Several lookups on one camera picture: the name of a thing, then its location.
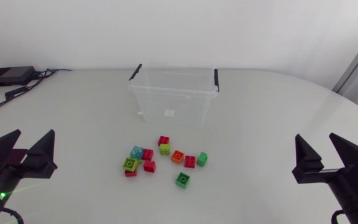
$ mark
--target green lego brick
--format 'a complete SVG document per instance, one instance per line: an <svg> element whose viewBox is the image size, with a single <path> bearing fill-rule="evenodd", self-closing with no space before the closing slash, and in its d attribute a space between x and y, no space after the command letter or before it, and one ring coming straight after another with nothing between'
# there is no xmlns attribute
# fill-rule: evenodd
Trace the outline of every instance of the green lego brick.
<svg viewBox="0 0 358 224"><path fill-rule="evenodd" d="M160 153L161 155L169 155L171 153L169 144L160 144Z"/></svg>
<svg viewBox="0 0 358 224"><path fill-rule="evenodd" d="M122 168L124 168L124 170L134 172L136 167L137 167L137 165L138 165L138 161L136 159L126 158Z"/></svg>
<svg viewBox="0 0 358 224"><path fill-rule="evenodd" d="M208 155L205 152L201 152L200 156L197 159L197 165L203 167L206 164L208 159Z"/></svg>
<svg viewBox="0 0 358 224"><path fill-rule="evenodd" d="M177 181L176 181L177 186L183 187L184 189L187 187L189 182L190 182L190 176L186 175L182 172L179 174Z"/></svg>

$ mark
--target red lego brick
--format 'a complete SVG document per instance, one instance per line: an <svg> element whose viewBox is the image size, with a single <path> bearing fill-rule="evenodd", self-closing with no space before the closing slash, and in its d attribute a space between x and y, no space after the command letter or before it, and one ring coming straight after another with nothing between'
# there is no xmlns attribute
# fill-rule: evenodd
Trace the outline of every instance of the red lego brick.
<svg viewBox="0 0 358 224"><path fill-rule="evenodd" d="M195 156L185 156L185 167L188 167L188 168L196 167L196 157Z"/></svg>
<svg viewBox="0 0 358 224"><path fill-rule="evenodd" d="M158 146L161 144L169 144L169 138L165 136L161 136L160 140L158 140Z"/></svg>
<svg viewBox="0 0 358 224"><path fill-rule="evenodd" d="M143 168L146 172L155 172L155 162L154 161L145 161Z"/></svg>
<svg viewBox="0 0 358 224"><path fill-rule="evenodd" d="M137 174L137 169L135 169L134 172L125 170L125 176L127 176L127 177L134 177L134 176L136 176L136 174Z"/></svg>
<svg viewBox="0 0 358 224"><path fill-rule="evenodd" d="M143 160L146 160L146 161L151 161L152 158L153 158L153 154L154 154L154 151L153 151L153 150L151 150L151 149L144 149L144 153L143 153L142 159L143 159Z"/></svg>

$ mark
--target white tabletop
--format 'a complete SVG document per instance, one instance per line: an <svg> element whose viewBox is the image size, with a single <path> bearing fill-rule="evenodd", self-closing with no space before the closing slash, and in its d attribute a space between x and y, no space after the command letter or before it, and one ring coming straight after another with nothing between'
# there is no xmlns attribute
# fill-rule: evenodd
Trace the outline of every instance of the white tabletop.
<svg viewBox="0 0 358 224"><path fill-rule="evenodd" d="M58 72L0 108L0 136L20 129L18 148L56 132L52 178L21 180L6 204L25 223L329 223L340 209L326 184L295 181L295 135L326 168L342 167L328 135L358 144L357 105L286 75L220 70L203 128L152 124L127 90L132 72ZM10 89L0 87L0 101ZM189 169L160 155L161 135L185 154L206 152L207 164ZM135 145L155 150L154 174L125 177ZM180 172L191 176L186 189L175 185ZM12 219L0 214L0 223Z"/></svg>

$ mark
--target white sticker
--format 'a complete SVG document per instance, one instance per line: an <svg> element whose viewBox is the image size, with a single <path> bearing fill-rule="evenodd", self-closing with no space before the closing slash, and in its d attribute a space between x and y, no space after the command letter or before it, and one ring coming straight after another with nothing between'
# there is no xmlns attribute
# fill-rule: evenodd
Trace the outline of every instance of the white sticker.
<svg viewBox="0 0 358 224"><path fill-rule="evenodd" d="M174 110L165 110L164 116L173 116L175 114Z"/></svg>

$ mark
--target yellow-green lego brick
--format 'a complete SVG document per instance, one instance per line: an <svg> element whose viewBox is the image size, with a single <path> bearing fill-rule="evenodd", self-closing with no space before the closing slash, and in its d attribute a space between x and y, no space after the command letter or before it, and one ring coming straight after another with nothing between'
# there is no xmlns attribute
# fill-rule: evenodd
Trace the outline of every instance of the yellow-green lego brick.
<svg viewBox="0 0 358 224"><path fill-rule="evenodd" d="M124 168L124 170L128 170L129 172L134 172L137 165L138 161L136 159L126 158L122 168Z"/></svg>
<svg viewBox="0 0 358 224"><path fill-rule="evenodd" d="M169 155L171 153L169 144L160 144L160 153L161 155Z"/></svg>

